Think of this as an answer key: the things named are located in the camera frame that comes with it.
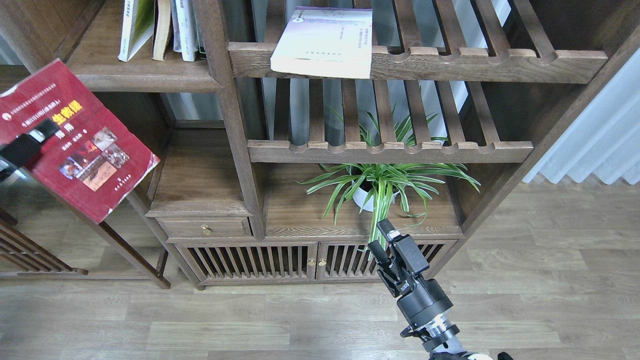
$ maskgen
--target brass drawer knob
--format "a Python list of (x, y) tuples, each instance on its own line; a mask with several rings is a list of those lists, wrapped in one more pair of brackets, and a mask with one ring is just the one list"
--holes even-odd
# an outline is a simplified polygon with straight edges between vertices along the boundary
[(205, 236), (209, 236), (213, 233), (211, 229), (209, 229), (209, 227), (206, 225), (201, 225), (200, 228), (202, 229), (202, 234)]

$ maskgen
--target spider plant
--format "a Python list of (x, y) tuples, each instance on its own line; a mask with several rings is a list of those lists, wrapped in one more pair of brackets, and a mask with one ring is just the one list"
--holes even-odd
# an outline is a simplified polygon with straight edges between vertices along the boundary
[[(342, 117), (332, 109), (333, 113), (340, 118)], [(380, 129), (378, 121), (372, 113), (367, 112), (368, 116), (375, 125), (375, 131), (371, 131), (360, 125), (360, 138), (369, 146), (375, 146)], [(436, 114), (430, 115), (426, 121), (429, 124)], [(408, 115), (401, 122), (394, 124), (397, 141), (404, 142), (407, 146), (415, 145), (415, 135), (413, 134), (411, 117)], [(448, 138), (432, 137), (432, 140), (447, 141)], [(333, 223), (338, 221), (340, 209), (345, 201), (353, 199), (355, 192), (365, 183), (369, 183), (371, 189), (367, 192), (364, 200), (366, 204), (369, 199), (373, 198), (373, 216), (371, 220), (371, 228), (369, 232), (369, 242), (378, 240), (383, 249), (385, 248), (385, 237), (378, 231), (376, 224), (387, 217), (389, 207), (394, 201), (394, 193), (400, 195), (400, 207), (408, 217), (419, 218), (422, 220), (417, 224), (420, 225), (427, 216), (428, 204), (431, 200), (431, 194), (438, 194), (438, 190), (430, 185), (430, 183), (442, 184), (443, 180), (433, 176), (451, 176), (458, 179), (467, 180), (477, 191), (480, 183), (465, 173), (467, 170), (463, 164), (447, 164), (447, 163), (430, 163), (430, 164), (370, 164), (370, 163), (343, 163), (334, 166), (319, 164), (324, 173), (299, 184), (315, 184), (307, 190), (307, 195), (318, 191), (326, 186), (334, 186), (327, 203), (323, 218), (329, 214), (329, 211), (335, 204), (335, 214)], [(424, 211), (420, 213), (410, 213), (409, 200), (407, 191), (414, 191), (422, 200)]]

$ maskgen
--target robotic arm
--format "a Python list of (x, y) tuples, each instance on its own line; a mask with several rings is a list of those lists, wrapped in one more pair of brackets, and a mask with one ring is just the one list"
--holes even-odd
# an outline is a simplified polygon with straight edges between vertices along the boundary
[[(420, 338), (430, 360), (492, 360), (488, 355), (467, 352), (462, 347), (456, 337), (460, 330), (447, 319), (453, 304), (435, 279), (422, 277), (429, 262), (413, 238), (401, 235), (387, 219), (377, 226), (389, 242), (391, 256), (387, 257), (376, 241), (369, 243), (369, 249), (376, 258), (380, 279), (393, 297), (399, 297), (398, 308), (409, 323), (400, 336)], [(513, 359), (501, 352), (498, 360)]]
[(38, 155), (42, 144), (59, 129), (51, 119), (45, 119), (11, 143), (0, 145), (0, 183)]

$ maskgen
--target slatted cabinet door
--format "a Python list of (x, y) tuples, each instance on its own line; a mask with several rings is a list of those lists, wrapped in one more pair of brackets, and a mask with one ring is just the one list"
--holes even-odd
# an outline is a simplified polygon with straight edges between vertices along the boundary
[(316, 275), (317, 242), (176, 246), (200, 285), (309, 282)]
[[(423, 273), (425, 278), (435, 275), (440, 263), (457, 240), (415, 240), (418, 249), (429, 261), (431, 267)], [(369, 258), (367, 243), (321, 242), (318, 250), (316, 279), (323, 282), (333, 281), (371, 281), (378, 280), (376, 261)]]

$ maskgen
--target book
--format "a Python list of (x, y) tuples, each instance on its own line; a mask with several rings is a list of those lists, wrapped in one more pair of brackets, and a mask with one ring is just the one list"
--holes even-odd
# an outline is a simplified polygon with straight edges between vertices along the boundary
[(118, 59), (129, 61), (154, 33), (155, 0), (125, 0)]
[(60, 130), (26, 168), (96, 224), (159, 162), (60, 60), (0, 94), (0, 143), (45, 119)]
[(371, 9), (298, 6), (271, 56), (271, 70), (369, 79)]
[(175, 16), (180, 38), (180, 52), (184, 61), (195, 61), (198, 52), (198, 34), (191, 0), (174, 0)]
[(175, 5), (175, 0), (171, 0), (171, 24), (173, 28), (173, 51), (181, 53), (180, 26), (178, 26), (178, 9)]
[(164, 61), (166, 46), (172, 34), (171, 2), (172, 0), (156, 0), (156, 30), (151, 55), (153, 60)]

